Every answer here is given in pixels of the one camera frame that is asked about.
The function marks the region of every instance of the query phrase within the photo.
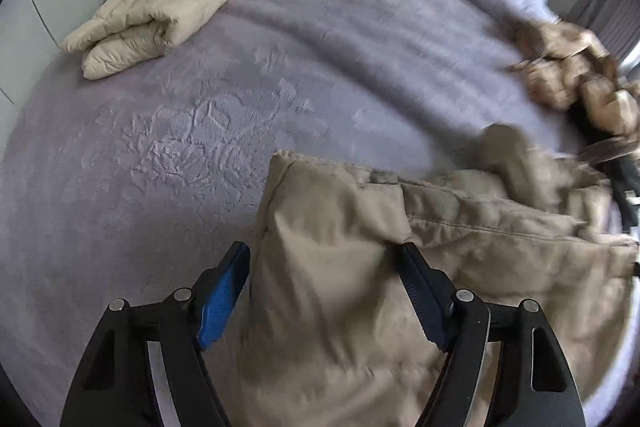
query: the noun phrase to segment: beige comforter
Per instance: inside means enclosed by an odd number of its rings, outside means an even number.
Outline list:
[[[385,255],[405,241],[482,299],[540,302],[582,398],[593,393],[625,330],[638,248],[600,233],[610,197],[597,172],[532,150],[505,126],[489,127],[479,145],[482,170],[429,182],[274,156],[234,425],[414,426],[444,355]],[[484,422],[497,347],[470,426]]]

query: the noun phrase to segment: purple bedspread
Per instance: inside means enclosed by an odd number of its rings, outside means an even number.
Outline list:
[[[275,150],[420,176],[463,166],[496,121],[575,144],[508,71],[524,17],[552,15],[540,0],[230,0],[180,49],[102,81],[58,57],[0,174],[0,360],[37,418],[58,424],[111,299],[162,299],[250,242]],[[208,362],[231,410],[234,345]]]

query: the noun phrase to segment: beige fabric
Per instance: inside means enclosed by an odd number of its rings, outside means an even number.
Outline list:
[[[84,76],[103,78],[159,57],[204,26],[227,0],[107,0],[62,43],[86,52]]]
[[[533,152],[503,127],[490,128],[482,144],[491,148],[479,148],[479,161],[494,173],[459,171],[434,176],[437,184],[273,157],[234,425],[414,427],[444,356],[422,333],[386,253],[404,241],[488,301],[538,300],[581,396],[593,393],[625,330],[637,247],[600,233],[609,194],[598,174]],[[495,349],[470,427],[484,422]]]
[[[593,65],[582,54],[567,57],[560,64],[562,66],[562,85],[573,93],[576,93],[580,86],[580,77],[593,71]]]
[[[516,28],[516,43],[527,58],[567,58],[588,50],[596,58],[609,52],[595,33],[571,22],[525,21]]]
[[[640,99],[640,80],[633,80],[626,84],[625,89],[631,93],[631,96],[636,100]]]
[[[578,91],[571,83],[565,85],[562,63],[554,60],[536,60],[523,65],[527,90],[531,100],[548,105],[558,111],[566,111],[578,99]]]
[[[581,91],[589,120],[598,129],[615,136],[628,136],[638,129],[638,103],[627,90],[616,90],[604,76],[593,75]]]

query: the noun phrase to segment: blue gripper pad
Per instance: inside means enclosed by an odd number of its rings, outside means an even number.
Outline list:
[[[222,336],[244,282],[249,276],[249,259],[249,248],[242,245],[202,306],[200,330],[196,338],[200,349],[207,349]],[[225,260],[220,263],[220,267],[224,264]]]
[[[455,286],[447,275],[429,266],[413,243],[396,248],[396,269],[422,330],[429,341],[447,353],[452,339],[447,328]]]

